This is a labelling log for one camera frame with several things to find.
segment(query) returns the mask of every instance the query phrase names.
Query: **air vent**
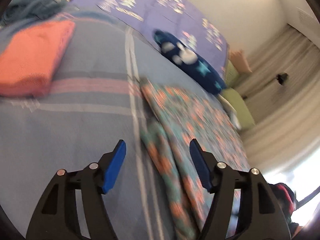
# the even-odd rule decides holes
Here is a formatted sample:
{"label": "air vent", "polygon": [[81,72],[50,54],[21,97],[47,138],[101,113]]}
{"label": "air vent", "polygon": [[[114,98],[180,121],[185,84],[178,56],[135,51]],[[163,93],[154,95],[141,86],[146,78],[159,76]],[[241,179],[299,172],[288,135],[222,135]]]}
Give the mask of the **air vent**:
{"label": "air vent", "polygon": [[300,22],[312,30],[315,34],[320,36],[320,24],[316,18],[313,18],[311,15],[306,13],[305,11],[298,9],[299,20]]}

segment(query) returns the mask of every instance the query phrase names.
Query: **blue gripper pad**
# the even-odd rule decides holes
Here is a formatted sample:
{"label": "blue gripper pad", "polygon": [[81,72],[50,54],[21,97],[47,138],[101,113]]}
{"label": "blue gripper pad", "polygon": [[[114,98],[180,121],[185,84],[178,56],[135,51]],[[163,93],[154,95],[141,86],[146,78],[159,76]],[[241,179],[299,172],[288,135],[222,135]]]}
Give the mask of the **blue gripper pad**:
{"label": "blue gripper pad", "polygon": [[112,161],[104,173],[103,192],[106,194],[116,183],[120,168],[122,166],[127,147],[124,141],[115,149]]}
{"label": "blue gripper pad", "polygon": [[211,189],[213,188],[213,185],[211,183],[211,176],[210,176],[211,172],[206,161],[204,160],[204,157],[202,156],[202,153],[206,153],[206,152],[204,152],[201,149],[196,139],[193,139],[190,142],[189,151],[190,151],[193,164],[196,168],[199,179],[201,181],[202,187],[204,187],[208,192],[210,192]]}

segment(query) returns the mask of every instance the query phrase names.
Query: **floral fabric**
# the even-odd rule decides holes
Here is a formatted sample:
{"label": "floral fabric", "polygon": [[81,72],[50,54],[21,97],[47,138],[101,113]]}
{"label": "floral fabric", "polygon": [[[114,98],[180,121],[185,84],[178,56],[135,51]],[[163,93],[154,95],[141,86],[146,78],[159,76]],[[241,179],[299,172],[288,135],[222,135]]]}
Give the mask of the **floral fabric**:
{"label": "floral fabric", "polygon": [[189,153],[196,138],[202,149],[237,170],[249,170],[239,135],[227,114],[185,89],[140,80],[141,91],[159,122],[141,133],[166,184],[179,239],[196,239],[207,218],[212,195],[202,188]]}

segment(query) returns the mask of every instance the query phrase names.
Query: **purple fabric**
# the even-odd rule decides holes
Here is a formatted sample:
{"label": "purple fabric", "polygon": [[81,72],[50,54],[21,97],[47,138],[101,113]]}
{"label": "purple fabric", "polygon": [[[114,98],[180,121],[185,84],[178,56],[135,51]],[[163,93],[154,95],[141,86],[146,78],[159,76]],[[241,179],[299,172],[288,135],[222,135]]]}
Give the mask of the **purple fabric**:
{"label": "purple fabric", "polygon": [[187,0],[72,0],[76,6],[99,6],[139,31],[155,48],[155,29],[170,32],[203,57],[223,77],[228,44]]}

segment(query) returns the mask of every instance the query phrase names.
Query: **orange cushion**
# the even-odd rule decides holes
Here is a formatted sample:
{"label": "orange cushion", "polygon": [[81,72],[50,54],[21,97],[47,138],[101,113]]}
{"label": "orange cushion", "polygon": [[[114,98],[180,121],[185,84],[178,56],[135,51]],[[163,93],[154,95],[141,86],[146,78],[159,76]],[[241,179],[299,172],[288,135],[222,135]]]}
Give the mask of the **orange cushion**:
{"label": "orange cushion", "polygon": [[249,63],[245,58],[244,51],[242,49],[238,51],[231,51],[230,61],[239,73],[252,73],[252,70],[250,69]]}
{"label": "orange cushion", "polygon": [[0,55],[0,95],[47,94],[74,28],[69,20],[50,21],[16,33]]}

